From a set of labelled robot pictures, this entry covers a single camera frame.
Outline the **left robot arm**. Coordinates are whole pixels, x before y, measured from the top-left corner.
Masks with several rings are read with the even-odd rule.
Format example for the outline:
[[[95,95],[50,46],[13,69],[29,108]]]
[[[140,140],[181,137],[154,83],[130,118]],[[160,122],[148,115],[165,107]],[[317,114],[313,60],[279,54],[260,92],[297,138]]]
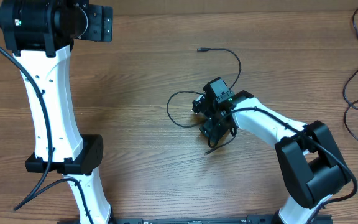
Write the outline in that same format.
[[[70,90],[70,57],[76,39],[112,40],[113,9],[89,1],[3,1],[0,28],[7,57],[19,68],[29,99],[35,149],[30,173],[63,176],[73,192],[80,223],[112,223],[99,166],[103,139],[78,130]]]

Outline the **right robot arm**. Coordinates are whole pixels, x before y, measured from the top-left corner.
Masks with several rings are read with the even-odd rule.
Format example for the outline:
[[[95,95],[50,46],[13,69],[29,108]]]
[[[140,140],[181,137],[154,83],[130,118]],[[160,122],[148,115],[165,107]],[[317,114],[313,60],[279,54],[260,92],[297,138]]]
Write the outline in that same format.
[[[246,130],[277,154],[285,187],[290,194],[273,215],[249,215],[248,223],[332,223],[319,211],[349,182],[355,182],[329,128],[320,121],[294,121],[264,106],[246,91],[234,93],[221,78],[208,82],[193,102],[193,112],[206,121],[200,131],[212,151],[227,133]]]

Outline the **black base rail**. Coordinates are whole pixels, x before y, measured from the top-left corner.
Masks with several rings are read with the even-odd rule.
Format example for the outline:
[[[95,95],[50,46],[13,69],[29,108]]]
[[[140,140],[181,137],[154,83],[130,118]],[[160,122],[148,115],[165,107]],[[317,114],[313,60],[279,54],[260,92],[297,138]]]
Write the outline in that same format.
[[[122,218],[110,221],[117,224],[271,224],[278,223],[274,215],[248,215],[242,218],[203,218],[203,219],[156,219]]]

